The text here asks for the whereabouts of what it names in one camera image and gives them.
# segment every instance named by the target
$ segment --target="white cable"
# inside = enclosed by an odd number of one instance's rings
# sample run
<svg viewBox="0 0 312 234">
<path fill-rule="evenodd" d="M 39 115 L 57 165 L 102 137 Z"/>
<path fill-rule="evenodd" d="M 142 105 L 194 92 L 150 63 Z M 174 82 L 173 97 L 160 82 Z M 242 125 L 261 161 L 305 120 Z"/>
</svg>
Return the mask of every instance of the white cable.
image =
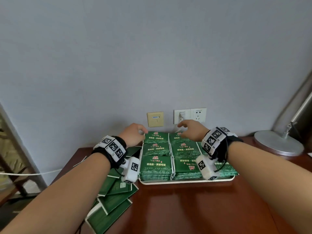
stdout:
<svg viewBox="0 0 312 234">
<path fill-rule="evenodd" d="M 9 176 L 37 176 L 37 175 L 43 175 L 43 174 L 48 174 L 48 173 L 55 173 L 58 172 L 62 169 L 58 169 L 58 170 L 54 170 L 54 171 L 50 171 L 47 173 L 35 173 L 35 174 L 16 174 L 16 173 L 0 173 L 0 175 L 9 175 Z"/>
</svg>

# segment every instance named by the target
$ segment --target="gray wall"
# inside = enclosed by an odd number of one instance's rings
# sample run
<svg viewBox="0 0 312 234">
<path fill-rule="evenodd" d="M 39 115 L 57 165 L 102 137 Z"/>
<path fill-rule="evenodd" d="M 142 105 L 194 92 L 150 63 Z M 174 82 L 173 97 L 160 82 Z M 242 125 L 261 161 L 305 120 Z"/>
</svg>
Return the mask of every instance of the gray wall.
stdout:
<svg viewBox="0 0 312 234">
<path fill-rule="evenodd" d="M 0 102 L 41 172 L 146 113 L 271 129 L 312 60 L 312 0 L 0 0 Z M 45 175 L 49 184 L 56 174 Z"/>
</svg>

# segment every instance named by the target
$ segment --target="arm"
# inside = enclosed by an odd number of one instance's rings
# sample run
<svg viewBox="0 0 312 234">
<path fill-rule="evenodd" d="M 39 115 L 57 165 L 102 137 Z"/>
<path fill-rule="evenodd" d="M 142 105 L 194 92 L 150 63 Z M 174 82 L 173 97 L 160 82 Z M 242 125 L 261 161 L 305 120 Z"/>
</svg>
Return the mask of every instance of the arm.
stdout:
<svg viewBox="0 0 312 234">
<path fill-rule="evenodd" d="M 182 137 L 194 141 L 201 141 L 209 131 L 193 120 L 185 120 L 178 125 L 181 126 L 188 127 Z M 229 146 L 228 162 L 296 231 L 311 232 L 311 172 L 241 142 L 233 142 Z"/>
<path fill-rule="evenodd" d="M 131 124 L 120 135 L 127 146 L 144 140 L 142 125 Z M 75 233 L 110 171 L 108 159 L 93 153 L 38 195 L 1 234 Z"/>
</svg>

